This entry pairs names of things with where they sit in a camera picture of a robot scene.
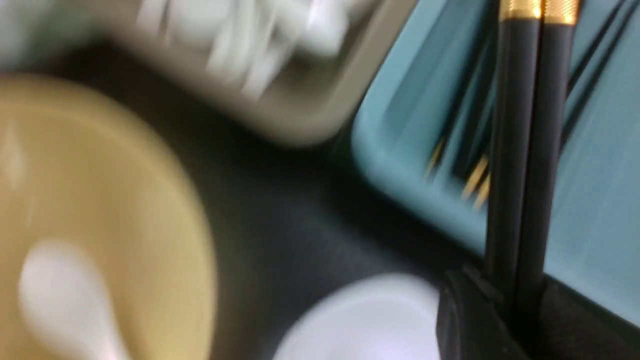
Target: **utensil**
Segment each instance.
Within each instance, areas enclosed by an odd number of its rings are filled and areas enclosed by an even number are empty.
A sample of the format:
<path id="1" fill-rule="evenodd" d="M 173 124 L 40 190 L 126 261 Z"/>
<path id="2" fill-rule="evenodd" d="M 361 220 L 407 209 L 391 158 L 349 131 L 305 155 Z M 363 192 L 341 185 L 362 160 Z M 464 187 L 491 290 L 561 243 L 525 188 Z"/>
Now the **utensil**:
<path id="1" fill-rule="evenodd" d="M 497 90 L 484 274 L 504 298 L 499 314 L 511 324 L 529 130 L 534 106 L 542 2 L 500 1 Z"/>
<path id="2" fill-rule="evenodd" d="M 579 7 L 579 0 L 548 0 L 543 7 L 513 313 L 514 337 L 529 349 L 538 346 L 535 339 L 547 283 L 545 254 Z"/>
<path id="3" fill-rule="evenodd" d="M 349 19 L 352 23 L 356 23 L 371 11 L 378 0 L 342 0 L 342 2 L 347 9 Z"/>
<path id="4" fill-rule="evenodd" d="M 156 36 L 162 26 L 164 11 L 169 0 L 142 0 L 136 17 L 136 26 L 151 36 Z"/>
<path id="5" fill-rule="evenodd" d="M 19 281 L 19 303 L 27 328 L 64 359 L 130 360 L 109 291 L 88 256 L 60 240 L 37 243 Z"/>
<path id="6" fill-rule="evenodd" d="M 231 0 L 170 0 L 165 42 L 209 49 L 233 12 Z"/>
<path id="7" fill-rule="evenodd" d="M 290 44 L 276 39 L 267 49 L 256 54 L 242 87 L 243 94 L 254 100 L 259 99 L 284 68 L 291 53 Z"/>
<path id="8" fill-rule="evenodd" d="M 224 23 L 213 43 L 207 71 L 228 83 L 240 83 L 252 65 L 254 56 L 262 47 L 260 39 L 263 31 L 257 0 L 238 0 L 236 14 Z"/>
<path id="9" fill-rule="evenodd" d="M 629 20 L 635 11 L 632 3 L 620 1 L 613 9 L 607 20 L 598 30 L 597 36 L 591 41 L 591 45 L 585 54 L 582 55 L 576 68 L 573 70 L 571 79 L 568 83 L 568 93 L 566 103 L 566 117 L 561 140 L 561 153 L 565 145 L 569 141 L 573 130 L 577 126 L 584 105 L 591 98 L 591 91 L 581 91 L 580 89 L 593 89 L 598 82 L 603 69 L 608 64 L 609 58 L 617 48 L 622 35 L 628 27 Z M 490 173 L 488 171 L 490 156 L 490 126 L 485 127 L 482 135 L 482 153 L 473 164 L 475 168 L 469 172 L 466 177 L 467 185 L 463 191 L 463 198 L 468 198 L 472 192 L 478 190 L 478 195 L 474 203 L 476 209 L 485 205 L 489 194 Z"/>
<path id="10" fill-rule="evenodd" d="M 349 15 L 341 0 L 264 0 L 276 14 L 281 34 L 304 53 L 332 58 L 340 53 L 349 29 Z"/>

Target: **black table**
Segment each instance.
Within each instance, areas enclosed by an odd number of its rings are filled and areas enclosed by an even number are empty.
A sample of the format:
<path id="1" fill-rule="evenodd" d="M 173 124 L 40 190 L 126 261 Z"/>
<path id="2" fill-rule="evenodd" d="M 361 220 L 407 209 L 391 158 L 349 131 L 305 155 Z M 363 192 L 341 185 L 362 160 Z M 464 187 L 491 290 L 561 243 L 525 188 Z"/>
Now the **black table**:
<path id="1" fill-rule="evenodd" d="M 280 149 L 185 94 L 111 44 L 55 64 L 145 119 L 178 154 L 214 234 L 220 307 L 212 359 L 269 360 L 306 310 L 387 272 L 438 284 L 469 256 L 356 177 L 332 143 Z"/>

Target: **gold chopstick tip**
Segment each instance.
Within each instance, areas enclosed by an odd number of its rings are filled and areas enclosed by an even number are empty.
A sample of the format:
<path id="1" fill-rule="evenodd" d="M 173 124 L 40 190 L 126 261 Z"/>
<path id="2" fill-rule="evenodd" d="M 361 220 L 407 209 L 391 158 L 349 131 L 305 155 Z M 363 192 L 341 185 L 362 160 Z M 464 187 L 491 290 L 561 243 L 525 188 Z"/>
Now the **gold chopstick tip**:
<path id="1" fill-rule="evenodd" d="M 542 19 L 542 0 L 500 0 L 499 20 Z"/>
<path id="2" fill-rule="evenodd" d="M 480 190 L 478 191 L 478 196 L 476 197 L 476 201 L 474 203 L 474 208 L 480 209 L 482 205 L 484 205 L 487 197 L 489 197 L 490 188 L 491 188 L 491 175 L 487 176 L 482 186 L 480 186 Z"/>
<path id="3" fill-rule="evenodd" d="M 440 153 L 442 152 L 442 143 L 444 141 L 441 140 L 438 145 L 436 146 L 436 149 L 433 151 L 433 154 L 431 155 L 431 159 L 429 160 L 429 165 L 427 165 L 427 171 L 425 173 L 425 175 L 428 175 L 433 168 L 436 166 L 436 163 L 438 162 L 438 160 L 440 159 Z"/>
<path id="4" fill-rule="evenodd" d="M 545 24 L 576 25 L 580 0 L 546 0 Z"/>
<path id="5" fill-rule="evenodd" d="M 469 176 L 469 180 L 467 181 L 465 188 L 462 190 L 461 198 L 463 200 L 467 200 L 471 196 L 471 193 L 476 189 L 478 182 L 480 181 L 480 177 L 484 173 L 484 170 L 486 169 L 486 166 L 488 164 L 489 160 L 486 158 L 486 156 L 480 158 L 478 164 L 476 165 L 476 168 L 471 173 L 471 176 Z"/>

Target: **white ceramic spoon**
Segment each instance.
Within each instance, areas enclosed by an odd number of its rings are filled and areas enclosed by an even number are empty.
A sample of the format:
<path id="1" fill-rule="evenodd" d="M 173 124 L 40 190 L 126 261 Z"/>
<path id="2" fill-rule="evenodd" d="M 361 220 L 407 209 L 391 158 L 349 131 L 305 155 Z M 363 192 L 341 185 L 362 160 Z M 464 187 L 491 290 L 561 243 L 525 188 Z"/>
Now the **white ceramic spoon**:
<path id="1" fill-rule="evenodd" d="M 378 0 L 342 0 L 352 23 L 362 20 Z"/>
<path id="2" fill-rule="evenodd" d="M 52 354 L 69 360 L 131 360 L 109 292 L 91 259 L 58 240 L 37 243 L 19 281 L 27 328 Z"/>
<path id="3" fill-rule="evenodd" d="M 236 14 L 216 35 L 207 61 L 207 71 L 226 83 L 240 84 L 261 47 L 258 0 L 236 0 Z"/>
<path id="4" fill-rule="evenodd" d="M 269 88 L 291 57 L 290 44 L 274 39 L 263 53 L 256 55 L 247 73 L 242 92 L 254 101 Z"/>
<path id="5" fill-rule="evenodd" d="M 274 360 L 438 360 L 439 292 L 404 274 L 339 290 L 285 335 Z"/>
<path id="6" fill-rule="evenodd" d="M 171 0 L 165 41 L 210 49 L 224 22 L 233 16 L 232 0 Z"/>
<path id="7" fill-rule="evenodd" d="M 332 58 L 340 53 L 349 29 L 342 0 L 262 0 L 268 13 L 276 14 L 282 36 L 303 53 Z"/>
<path id="8" fill-rule="evenodd" d="M 136 25 L 151 36 L 160 32 L 164 11 L 169 0 L 142 0 Z"/>

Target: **spoon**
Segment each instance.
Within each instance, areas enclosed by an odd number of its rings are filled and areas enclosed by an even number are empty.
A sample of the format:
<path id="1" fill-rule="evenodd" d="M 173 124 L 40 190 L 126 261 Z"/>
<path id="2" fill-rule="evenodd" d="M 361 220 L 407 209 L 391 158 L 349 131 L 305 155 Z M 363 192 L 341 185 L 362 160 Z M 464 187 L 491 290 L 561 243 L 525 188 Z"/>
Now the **spoon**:
<path id="1" fill-rule="evenodd" d="M 349 29 L 349 17 L 341 0 L 264 0 L 276 14 L 281 34 L 304 53 L 333 58 L 340 53 Z"/>
<path id="2" fill-rule="evenodd" d="M 342 0 L 352 22 L 359 22 L 378 0 Z"/>
<path id="3" fill-rule="evenodd" d="M 46 349 L 69 360 L 131 360 L 118 332 L 109 292 L 79 248 L 37 243 L 19 281 L 26 327 Z"/>
<path id="4" fill-rule="evenodd" d="M 142 0 L 136 25 L 151 36 L 156 36 L 162 25 L 164 10 L 169 0 Z"/>
<path id="5" fill-rule="evenodd" d="M 245 78 L 261 47 L 259 40 L 263 32 L 259 26 L 261 9 L 258 0 L 237 0 L 236 5 L 236 14 L 216 35 L 207 61 L 207 71 L 226 83 L 240 83 Z"/>
<path id="6" fill-rule="evenodd" d="M 165 42 L 170 45 L 175 37 L 194 49 L 209 49 L 233 12 L 232 0 L 171 0 Z"/>

